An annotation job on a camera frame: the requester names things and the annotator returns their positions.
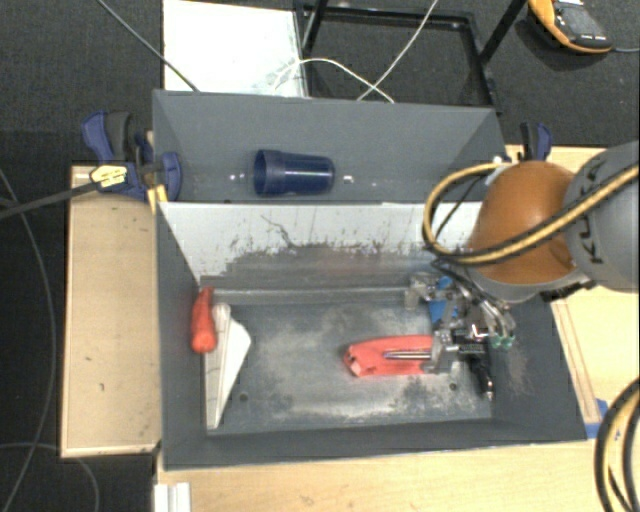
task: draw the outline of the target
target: bin floor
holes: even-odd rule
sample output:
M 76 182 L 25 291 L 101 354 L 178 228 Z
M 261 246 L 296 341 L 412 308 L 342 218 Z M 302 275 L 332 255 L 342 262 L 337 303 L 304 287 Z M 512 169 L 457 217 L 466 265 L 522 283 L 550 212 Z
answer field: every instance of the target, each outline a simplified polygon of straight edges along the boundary
M 426 306 L 410 312 L 395 298 L 231 306 L 252 347 L 210 435 L 491 417 L 464 364 L 440 375 L 357 378 L 343 363 L 352 343 L 430 333 Z

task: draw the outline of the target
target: blue tape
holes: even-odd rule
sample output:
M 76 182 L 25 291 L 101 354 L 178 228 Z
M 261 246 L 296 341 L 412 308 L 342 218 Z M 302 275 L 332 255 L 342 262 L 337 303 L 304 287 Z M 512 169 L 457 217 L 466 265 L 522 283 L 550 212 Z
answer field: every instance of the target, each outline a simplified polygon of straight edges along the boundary
M 605 400 L 601 400 L 600 398 L 596 398 L 596 405 L 598 406 L 598 411 L 600 412 L 600 417 L 604 418 L 604 415 L 607 414 L 608 406 Z M 587 439 L 595 439 L 598 437 L 598 430 L 600 430 L 600 423 L 585 423 L 584 429 L 587 433 Z

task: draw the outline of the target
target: red object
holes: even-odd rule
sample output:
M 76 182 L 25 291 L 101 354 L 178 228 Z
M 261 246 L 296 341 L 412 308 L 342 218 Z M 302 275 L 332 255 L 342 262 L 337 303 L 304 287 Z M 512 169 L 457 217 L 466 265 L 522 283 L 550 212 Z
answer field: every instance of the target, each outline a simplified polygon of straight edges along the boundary
M 191 348 L 198 354 L 211 352 L 216 348 L 216 326 L 211 314 L 213 287 L 200 290 L 191 310 Z
M 344 363 L 356 377 L 370 375 L 419 375 L 423 374 L 425 358 L 390 359 L 393 353 L 431 351 L 433 338 L 424 334 L 376 338 L 350 345 L 344 354 Z

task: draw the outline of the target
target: wooden table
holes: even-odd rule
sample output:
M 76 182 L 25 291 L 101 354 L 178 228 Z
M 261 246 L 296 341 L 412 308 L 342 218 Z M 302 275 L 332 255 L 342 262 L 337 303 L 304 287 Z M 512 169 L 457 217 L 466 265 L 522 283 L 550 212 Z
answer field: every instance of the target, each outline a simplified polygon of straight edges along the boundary
M 598 151 L 555 148 L 551 160 L 577 170 Z M 87 170 L 72 170 L 74 186 Z M 160 440 L 153 275 L 148 206 L 97 193 L 72 201 L 65 457 L 151 452 Z M 594 394 L 612 400 L 638 375 L 638 295 L 596 288 L 553 310 L 583 411 L 594 414 Z M 164 472 L 159 460 L 157 480 L 189 482 L 195 512 L 588 511 L 599 510 L 592 457 L 593 442 L 585 441 L 180 472 Z

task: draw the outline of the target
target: white cable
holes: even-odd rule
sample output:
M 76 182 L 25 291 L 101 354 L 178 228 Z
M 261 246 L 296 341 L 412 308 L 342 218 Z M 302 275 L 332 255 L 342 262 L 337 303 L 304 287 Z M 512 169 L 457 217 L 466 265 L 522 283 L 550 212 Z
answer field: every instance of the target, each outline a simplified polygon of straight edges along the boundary
M 638 53 L 640 48 L 614 48 L 613 51 L 617 53 Z
M 391 96 L 389 96 L 386 92 L 384 92 L 382 89 L 379 89 L 377 85 L 374 85 L 371 82 L 367 81 L 365 78 L 362 78 L 356 72 L 351 71 L 348 67 L 346 67 L 343 64 L 340 64 L 338 61 L 335 61 L 333 59 L 326 59 L 326 58 L 323 58 L 323 57 L 315 57 L 315 58 L 302 59 L 302 60 L 296 59 L 294 62 L 292 62 L 286 68 L 284 68 L 282 71 L 280 71 L 280 73 L 278 73 L 278 76 L 276 77 L 276 79 L 273 82 L 274 85 L 273 85 L 272 93 L 275 93 L 278 90 L 278 87 L 280 87 L 283 83 L 285 83 L 288 80 L 290 80 L 290 78 L 288 78 L 287 75 L 289 73 L 291 73 L 292 69 L 294 69 L 294 68 L 296 68 L 298 66 L 302 66 L 303 64 L 308 64 L 309 62 L 326 62 L 328 64 L 333 64 L 334 66 L 340 68 L 342 71 L 347 73 L 349 76 L 352 76 L 353 78 L 355 78 L 359 82 L 361 82 L 364 85 L 366 85 L 367 87 L 369 87 L 369 91 L 375 91 L 380 96 L 382 96 L 385 100 L 387 100 L 389 103 L 395 103 L 395 101 L 393 101 L 393 98 Z
M 440 0 L 433 0 L 433 3 L 431 4 L 431 7 L 429 7 L 429 10 L 427 11 L 427 14 L 425 14 L 424 18 L 422 18 L 422 22 L 420 23 L 420 25 L 416 29 L 416 31 L 413 34 L 413 36 L 411 36 L 411 39 L 409 39 L 409 42 L 405 45 L 405 47 L 398 54 L 398 56 L 394 59 L 394 61 L 387 68 L 387 70 L 384 73 L 382 73 L 382 75 L 380 76 L 380 78 L 378 78 L 376 83 L 373 84 L 371 87 L 369 87 L 369 89 L 367 91 L 363 92 L 360 96 L 358 96 L 357 101 L 362 101 L 363 99 L 365 99 L 367 96 L 369 96 L 369 94 L 371 94 L 371 91 L 378 92 L 377 87 L 391 74 L 391 72 L 398 65 L 398 62 L 400 62 L 402 57 L 404 57 L 404 55 L 409 51 L 409 48 L 411 48 L 413 46 L 413 43 L 416 42 L 416 39 L 418 39 L 418 36 L 422 32 L 422 29 L 427 24 L 427 21 L 429 21 L 429 17 L 431 16 L 431 13 L 433 12 L 433 9 L 435 8 L 435 6 L 438 5 L 439 1 Z

